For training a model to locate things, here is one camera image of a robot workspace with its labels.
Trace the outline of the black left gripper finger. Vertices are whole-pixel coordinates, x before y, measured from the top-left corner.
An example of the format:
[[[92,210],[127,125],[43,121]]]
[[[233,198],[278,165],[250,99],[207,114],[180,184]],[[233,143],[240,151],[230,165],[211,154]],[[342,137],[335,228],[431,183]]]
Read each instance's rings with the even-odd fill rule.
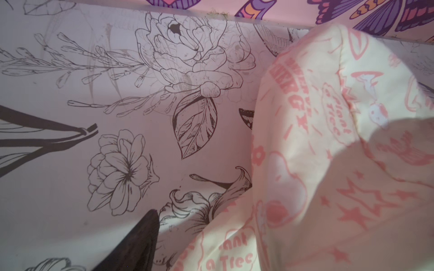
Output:
[[[159,234],[157,210],[149,210],[94,271],[150,271]]]

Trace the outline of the pink printed hooded jacket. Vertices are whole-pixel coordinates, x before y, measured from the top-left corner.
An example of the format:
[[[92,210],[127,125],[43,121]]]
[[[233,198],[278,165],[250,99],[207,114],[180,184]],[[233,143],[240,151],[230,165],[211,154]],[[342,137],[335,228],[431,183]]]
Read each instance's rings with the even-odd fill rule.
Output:
[[[277,56],[252,170],[174,270],[433,270],[434,100],[374,37],[324,24]]]

